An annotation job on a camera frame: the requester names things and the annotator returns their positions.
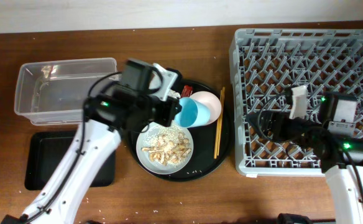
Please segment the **wooden chopstick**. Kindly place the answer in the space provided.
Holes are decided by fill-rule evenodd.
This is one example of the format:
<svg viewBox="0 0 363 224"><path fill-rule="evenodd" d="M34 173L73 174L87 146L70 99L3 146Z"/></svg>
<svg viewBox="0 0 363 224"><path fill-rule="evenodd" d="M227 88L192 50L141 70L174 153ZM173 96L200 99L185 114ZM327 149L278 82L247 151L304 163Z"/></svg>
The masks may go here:
<svg viewBox="0 0 363 224"><path fill-rule="evenodd" d="M216 137L215 137L214 155L213 155L214 159L217 159L218 151L219 151L219 139L220 139L220 135L221 135L221 126L222 126L222 119L223 119L224 91L225 91L225 87L223 87L220 92L221 113L219 115L219 118L218 118L217 124L216 124Z"/></svg>
<svg viewBox="0 0 363 224"><path fill-rule="evenodd" d="M223 113L224 113L224 97L225 97L226 88L223 87L221 90L221 114L217 120L217 129L216 129L216 142L215 142L215 149L214 149L214 158L217 159L219 156L219 148L221 142L221 132L222 132L222 125L223 125Z"/></svg>

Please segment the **blue plastic cup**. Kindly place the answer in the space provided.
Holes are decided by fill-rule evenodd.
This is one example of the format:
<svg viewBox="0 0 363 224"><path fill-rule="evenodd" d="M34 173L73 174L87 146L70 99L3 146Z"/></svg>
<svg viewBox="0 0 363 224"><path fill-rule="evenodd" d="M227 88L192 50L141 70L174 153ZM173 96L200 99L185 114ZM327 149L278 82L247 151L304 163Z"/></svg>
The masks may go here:
<svg viewBox="0 0 363 224"><path fill-rule="evenodd" d="M211 113L207 106L189 98L184 97L179 100L181 111L176 114L175 122L183 128L194 128L207 125Z"/></svg>

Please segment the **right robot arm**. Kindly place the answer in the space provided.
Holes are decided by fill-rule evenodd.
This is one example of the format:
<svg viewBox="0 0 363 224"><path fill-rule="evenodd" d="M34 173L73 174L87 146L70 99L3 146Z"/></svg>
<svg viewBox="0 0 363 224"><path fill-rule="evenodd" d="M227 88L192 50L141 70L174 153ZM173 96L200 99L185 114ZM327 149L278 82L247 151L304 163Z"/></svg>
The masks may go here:
<svg viewBox="0 0 363 224"><path fill-rule="evenodd" d="M336 223L363 223L363 139L354 138L357 98L334 91L321 97L319 121L261 109L247 122L262 139L312 149L331 189Z"/></svg>

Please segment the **pink white bowl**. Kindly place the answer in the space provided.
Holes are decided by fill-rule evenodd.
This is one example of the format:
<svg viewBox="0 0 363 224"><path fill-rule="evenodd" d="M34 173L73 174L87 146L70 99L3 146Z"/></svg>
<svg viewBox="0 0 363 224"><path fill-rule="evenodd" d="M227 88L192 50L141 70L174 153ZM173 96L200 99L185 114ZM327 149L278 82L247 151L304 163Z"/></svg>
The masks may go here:
<svg viewBox="0 0 363 224"><path fill-rule="evenodd" d="M223 107L220 99L215 94L208 91L199 91L193 93L190 98L204 104L209 109L210 117L206 125L215 122L219 118Z"/></svg>

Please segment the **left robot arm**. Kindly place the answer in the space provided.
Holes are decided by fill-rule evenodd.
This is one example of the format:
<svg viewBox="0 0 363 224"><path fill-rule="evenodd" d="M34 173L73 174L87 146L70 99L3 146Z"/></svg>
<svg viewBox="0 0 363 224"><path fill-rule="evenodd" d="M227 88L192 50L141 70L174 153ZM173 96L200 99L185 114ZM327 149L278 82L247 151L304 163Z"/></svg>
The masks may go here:
<svg viewBox="0 0 363 224"><path fill-rule="evenodd" d="M98 171L119 147L121 131L152 121L169 126L181 109L179 100L168 96L117 91L88 97L75 137L41 193L19 218L6 215L2 222L73 223Z"/></svg>

